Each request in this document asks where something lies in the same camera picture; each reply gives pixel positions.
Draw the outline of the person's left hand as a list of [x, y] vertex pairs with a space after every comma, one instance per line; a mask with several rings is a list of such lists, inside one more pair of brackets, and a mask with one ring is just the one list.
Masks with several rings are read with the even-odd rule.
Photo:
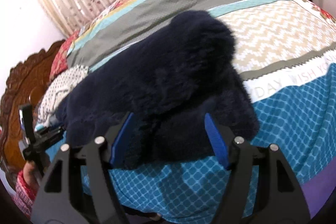
[[27, 185], [34, 191], [39, 190], [41, 176], [33, 161], [27, 161], [23, 167], [23, 178]]

